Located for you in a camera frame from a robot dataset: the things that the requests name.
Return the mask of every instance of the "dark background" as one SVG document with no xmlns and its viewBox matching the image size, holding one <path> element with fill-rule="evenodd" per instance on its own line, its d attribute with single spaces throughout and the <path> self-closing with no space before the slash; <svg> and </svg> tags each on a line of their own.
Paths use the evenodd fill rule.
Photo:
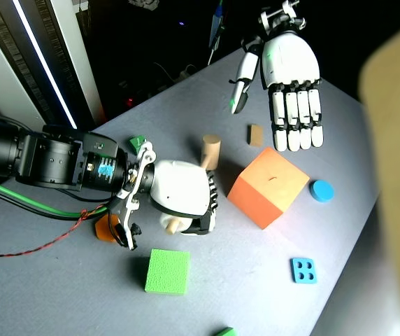
<svg viewBox="0 0 400 336">
<path fill-rule="evenodd" d="M 257 32 L 263 7 L 278 9 L 281 3 L 224 0 L 226 30 L 213 62 L 239 48 L 242 36 Z M 84 40 L 109 118 L 173 85 L 154 62 L 172 79 L 188 64 L 195 66 L 187 68 L 191 74 L 206 66 L 217 4 L 218 0 L 161 0 L 157 10 L 149 11 L 126 0 L 90 0 Z M 302 37 L 314 50 L 322 77 L 358 99 L 363 63 L 400 30 L 399 2 L 302 0 L 296 11 L 307 20 Z"/>
</svg>

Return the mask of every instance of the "orange cube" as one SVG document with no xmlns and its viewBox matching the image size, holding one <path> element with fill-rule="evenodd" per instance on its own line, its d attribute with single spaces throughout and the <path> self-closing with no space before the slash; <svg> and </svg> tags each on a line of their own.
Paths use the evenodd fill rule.
<svg viewBox="0 0 400 336">
<path fill-rule="evenodd" d="M 309 177 L 272 148 L 266 148 L 238 176 L 228 200 L 265 229 L 297 198 Z"/>
</svg>

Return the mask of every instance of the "green cable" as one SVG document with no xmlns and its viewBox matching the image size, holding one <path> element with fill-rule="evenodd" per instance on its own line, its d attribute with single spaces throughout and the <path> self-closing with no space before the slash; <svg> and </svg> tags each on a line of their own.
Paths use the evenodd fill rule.
<svg viewBox="0 0 400 336">
<path fill-rule="evenodd" d="M 0 191 L 2 193 L 5 193 L 5 194 L 11 196 L 11 197 L 16 198 L 17 200 L 23 201 L 24 203 L 27 203 L 27 204 L 32 205 L 34 207 L 37 207 L 39 209 L 45 210 L 45 211 L 50 212 L 52 214 L 61 215 L 61 216 L 68 216 L 68 217 L 74 217 L 74 218 L 79 218 L 80 217 L 80 213 L 79 212 L 66 212 L 66 211 L 62 211 L 62 210 L 59 210 L 59 209 L 52 208 L 51 206 L 48 206 L 46 204 L 42 204 L 40 202 L 37 202 L 34 199 L 30 199 L 30 198 L 28 198 L 26 196 L 23 196 L 23 195 L 19 194 L 18 192 L 9 190 L 9 189 L 7 189 L 5 187 L 2 187 L 2 186 L 0 186 Z M 101 207 L 99 209 L 94 210 L 94 214 L 99 214 L 99 213 L 101 213 L 101 212 L 103 212 L 105 210 L 107 210 L 107 208 L 105 206 L 103 206 L 103 207 Z"/>
</svg>

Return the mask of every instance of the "green cube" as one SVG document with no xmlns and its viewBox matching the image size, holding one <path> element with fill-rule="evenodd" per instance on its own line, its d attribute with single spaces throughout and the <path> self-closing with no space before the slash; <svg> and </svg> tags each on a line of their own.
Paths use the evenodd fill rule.
<svg viewBox="0 0 400 336">
<path fill-rule="evenodd" d="M 216 336 L 237 336 L 237 332 L 233 328 L 227 328 L 219 332 Z"/>
<path fill-rule="evenodd" d="M 135 136 L 134 138 L 131 138 L 129 140 L 129 143 L 131 144 L 131 147 L 134 149 L 136 155 L 138 155 L 139 148 L 141 147 L 143 142 L 145 142 L 145 136 L 143 135 Z"/>
<path fill-rule="evenodd" d="M 190 254 L 181 251 L 153 249 L 145 291 L 151 293 L 186 294 Z"/>
</svg>

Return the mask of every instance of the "green object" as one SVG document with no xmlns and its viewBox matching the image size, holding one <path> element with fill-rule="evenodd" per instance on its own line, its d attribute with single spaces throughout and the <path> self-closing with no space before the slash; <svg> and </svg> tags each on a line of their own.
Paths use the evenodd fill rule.
<svg viewBox="0 0 400 336">
<path fill-rule="evenodd" d="M 46 204 L 42 204 L 40 202 L 37 202 L 34 199 L 30 199 L 30 198 L 28 198 L 26 196 L 23 196 L 23 195 L 19 194 L 18 192 L 9 190 L 9 189 L 1 186 L 1 185 L 0 185 L 0 191 L 2 193 L 5 193 L 5 194 L 11 196 L 11 197 L 16 198 L 17 200 L 20 200 L 20 201 L 22 201 L 24 203 L 32 205 L 33 207 L 37 207 L 39 209 L 45 210 L 47 212 L 50 212 L 52 214 L 61 215 L 61 216 L 68 216 L 68 217 L 74 217 L 74 218 L 79 218 L 80 217 L 80 212 L 66 212 L 66 211 L 62 211 L 62 210 L 59 210 L 59 209 L 52 208 L 51 206 L 48 206 Z M 106 207 L 103 206 L 103 207 L 97 209 L 94 213 L 98 214 L 99 212 L 102 212 L 102 211 L 105 211 L 105 210 L 106 210 Z"/>
<path fill-rule="evenodd" d="M 145 291 L 151 293 L 186 294 L 190 254 L 181 251 L 153 249 Z"/>
<path fill-rule="evenodd" d="M 131 138 L 129 140 L 129 143 L 131 144 L 131 146 L 135 150 L 135 155 L 138 155 L 139 148 L 141 147 L 141 145 L 144 142 L 145 142 L 145 136 L 143 136 L 143 135 L 135 136 L 134 138 Z"/>
<path fill-rule="evenodd" d="M 237 332 L 233 328 L 227 328 L 219 332 L 216 336 L 237 336 Z"/>
</svg>

